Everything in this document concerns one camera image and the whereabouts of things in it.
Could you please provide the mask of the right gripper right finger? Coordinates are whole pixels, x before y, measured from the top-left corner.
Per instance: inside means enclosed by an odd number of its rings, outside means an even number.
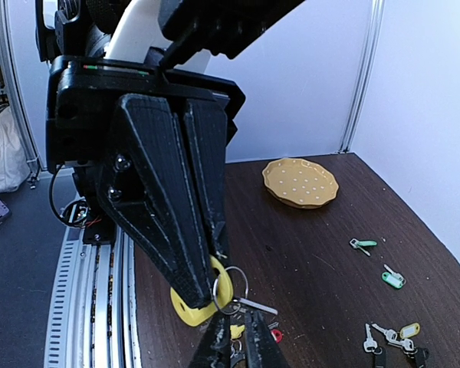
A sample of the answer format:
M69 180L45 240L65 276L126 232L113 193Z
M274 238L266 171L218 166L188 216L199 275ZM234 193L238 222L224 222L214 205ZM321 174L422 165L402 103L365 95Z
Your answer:
M290 366L258 310L248 310L245 313L245 346L247 367L288 368Z

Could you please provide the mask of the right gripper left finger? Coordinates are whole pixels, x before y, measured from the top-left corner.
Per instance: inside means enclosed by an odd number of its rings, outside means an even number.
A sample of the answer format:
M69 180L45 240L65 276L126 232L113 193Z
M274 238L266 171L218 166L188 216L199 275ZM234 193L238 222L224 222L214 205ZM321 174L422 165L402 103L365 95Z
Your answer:
M202 336L189 367L230 367L231 355L230 317L217 312Z

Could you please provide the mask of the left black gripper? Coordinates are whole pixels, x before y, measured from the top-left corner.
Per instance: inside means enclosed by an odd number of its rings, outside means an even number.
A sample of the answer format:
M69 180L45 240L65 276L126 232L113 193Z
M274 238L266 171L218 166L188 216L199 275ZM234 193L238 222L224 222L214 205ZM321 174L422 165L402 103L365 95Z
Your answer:
M210 302L209 251L229 253L225 147L244 102L235 82L191 71L67 55L51 65L48 171L98 162L106 146L97 180L100 205L191 308ZM172 112L184 116L202 220Z

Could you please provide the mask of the key with yellow tag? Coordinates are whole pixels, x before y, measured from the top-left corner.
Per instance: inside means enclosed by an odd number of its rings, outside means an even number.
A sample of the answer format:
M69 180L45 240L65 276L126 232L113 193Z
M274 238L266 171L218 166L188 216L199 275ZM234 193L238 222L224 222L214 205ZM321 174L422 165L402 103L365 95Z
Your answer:
M227 316L233 316L241 312L246 307L254 308L268 314L278 315L278 311L273 308L248 299L249 283L246 273L238 266L224 267L215 257L210 256L212 270L216 272L215 279L210 287L210 302L202 308L191 308L171 287L170 298L172 306L186 325L197 327L211 319L216 312L221 312ZM235 296L233 283L229 275L230 271L237 271L245 283L245 296Z

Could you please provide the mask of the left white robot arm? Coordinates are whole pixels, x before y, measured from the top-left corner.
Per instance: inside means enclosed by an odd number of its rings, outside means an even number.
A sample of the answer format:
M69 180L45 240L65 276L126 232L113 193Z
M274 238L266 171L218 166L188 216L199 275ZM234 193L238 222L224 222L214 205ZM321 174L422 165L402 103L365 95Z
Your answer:
M296 1L60 1L35 4L51 65L50 173L69 166L89 209L124 230L191 308L212 301L211 258L228 255L226 147L245 95L205 74L234 59Z

